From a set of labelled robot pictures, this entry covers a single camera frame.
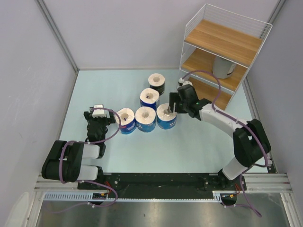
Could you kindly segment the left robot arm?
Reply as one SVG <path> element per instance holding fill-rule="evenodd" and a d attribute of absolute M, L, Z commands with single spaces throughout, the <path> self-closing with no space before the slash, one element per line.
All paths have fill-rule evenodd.
<path fill-rule="evenodd" d="M 88 181 L 94 189 L 101 188 L 105 183 L 102 168 L 84 165 L 84 159 L 102 158 L 107 137 L 108 126 L 120 124 L 120 117 L 103 105 L 95 105 L 83 113 L 87 121 L 87 137 L 85 141 L 56 140 L 42 166 L 41 175 L 44 179 L 57 180 L 61 183 Z"/>

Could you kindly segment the grey paper roll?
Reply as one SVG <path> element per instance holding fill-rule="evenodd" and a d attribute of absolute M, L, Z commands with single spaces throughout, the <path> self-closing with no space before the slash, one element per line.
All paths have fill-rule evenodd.
<path fill-rule="evenodd" d="M 214 59 L 212 73 L 219 79 L 226 79 L 232 75 L 236 65 L 237 64 L 234 62 L 216 56 Z"/>

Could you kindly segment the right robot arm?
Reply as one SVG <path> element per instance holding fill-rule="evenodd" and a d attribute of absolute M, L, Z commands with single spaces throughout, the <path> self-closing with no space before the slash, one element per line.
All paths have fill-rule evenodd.
<path fill-rule="evenodd" d="M 271 145 L 262 123 L 253 119 L 242 121 L 215 106 L 208 99 L 199 99 L 192 85 L 183 85 L 169 94 L 170 112 L 188 114 L 207 122 L 233 139 L 234 158 L 218 172 L 218 184 L 224 190 L 235 185 L 235 179 L 253 166 L 268 167 Z"/>

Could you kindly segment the blue monster paper roll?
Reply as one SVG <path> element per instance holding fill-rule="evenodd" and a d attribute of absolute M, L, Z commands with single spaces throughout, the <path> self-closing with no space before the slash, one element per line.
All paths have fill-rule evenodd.
<path fill-rule="evenodd" d="M 176 125 L 177 113 L 168 111 L 169 104 L 164 103 L 158 106 L 157 114 L 157 124 L 160 128 L 168 130 Z"/>

